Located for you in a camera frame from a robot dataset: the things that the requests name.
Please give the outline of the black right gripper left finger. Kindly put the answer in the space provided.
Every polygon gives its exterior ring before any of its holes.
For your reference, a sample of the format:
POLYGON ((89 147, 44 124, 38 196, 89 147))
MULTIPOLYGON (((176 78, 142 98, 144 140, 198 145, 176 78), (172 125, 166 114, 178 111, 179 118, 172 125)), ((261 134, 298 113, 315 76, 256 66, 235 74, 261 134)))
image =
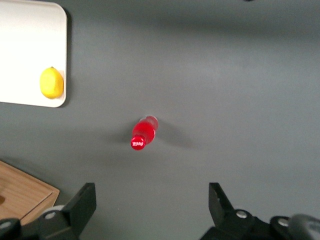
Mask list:
POLYGON ((85 183, 62 209, 45 211, 23 226, 25 240, 78 240, 97 207, 96 186, 85 183))

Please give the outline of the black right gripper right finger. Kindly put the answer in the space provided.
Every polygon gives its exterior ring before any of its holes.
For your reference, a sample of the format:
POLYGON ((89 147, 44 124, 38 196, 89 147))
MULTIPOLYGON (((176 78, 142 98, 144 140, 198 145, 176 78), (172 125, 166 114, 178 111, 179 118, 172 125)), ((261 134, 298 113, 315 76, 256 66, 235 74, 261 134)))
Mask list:
POLYGON ((208 208, 214 226, 202 240, 274 240, 270 225, 246 210, 235 209, 222 187, 212 182, 208 187, 208 208))

